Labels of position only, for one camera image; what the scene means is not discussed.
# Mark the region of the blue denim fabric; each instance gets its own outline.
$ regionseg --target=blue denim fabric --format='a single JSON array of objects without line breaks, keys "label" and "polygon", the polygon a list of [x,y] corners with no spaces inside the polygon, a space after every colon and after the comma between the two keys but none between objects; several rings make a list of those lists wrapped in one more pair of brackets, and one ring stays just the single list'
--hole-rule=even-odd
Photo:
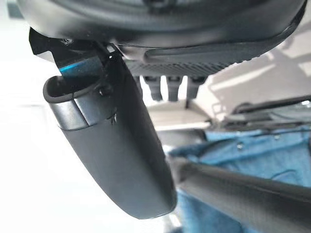
[{"label": "blue denim fabric", "polygon": [[[309,132],[261,131],[243,133],[207,132],[208,142],[171,151],[197,163],[218,166],[256,177],[311,187]],[[183,211],[184,233],[258,233],[183,193],[178,193]]]}]

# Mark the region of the denim shirt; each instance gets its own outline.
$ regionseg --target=denim shirt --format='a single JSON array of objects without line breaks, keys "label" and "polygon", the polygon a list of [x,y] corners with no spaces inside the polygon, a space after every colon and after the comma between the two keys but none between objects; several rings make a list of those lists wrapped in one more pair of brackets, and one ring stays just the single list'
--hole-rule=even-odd
[{"label": "denim shirt", "polygon": [[[306,127],[243,133],[206,132],[207,142],[178,148],[172,156],[266,179],[311,187]],[[178,192],[184,233],[258,233],[199,200]]]}]

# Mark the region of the black plastic housing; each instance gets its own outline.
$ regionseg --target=black plastic housing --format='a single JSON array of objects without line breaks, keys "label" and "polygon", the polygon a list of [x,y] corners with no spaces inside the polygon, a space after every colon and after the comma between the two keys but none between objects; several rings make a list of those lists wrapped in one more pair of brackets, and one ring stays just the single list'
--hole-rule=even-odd
[{"label": "black plastic housing", "polygon": [[122,58],[112,56],[93,84],[62,77],[43,90],[67,140],[103,191],[138,219],[172,211],[176,193],[161,143]]}]

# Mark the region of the black plastic cover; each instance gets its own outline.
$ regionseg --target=black plastic cover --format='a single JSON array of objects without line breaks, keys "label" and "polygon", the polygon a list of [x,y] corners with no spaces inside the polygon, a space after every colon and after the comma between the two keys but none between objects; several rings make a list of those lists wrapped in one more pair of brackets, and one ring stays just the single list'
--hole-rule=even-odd
[{"label": "black plastic cover", "polygon": [[71,146],[103,191],[138,219],[172,211],[176,193],[141,94],[119,55],[82,89],[53,77],[44,97]]},{"label": "black plastic cover", "polygon": [[[165,2],[154,10],[151,2]],[[53,38],[176,48],[258,41],[283,32],[305,0],[18,0],[25,19]]]}]

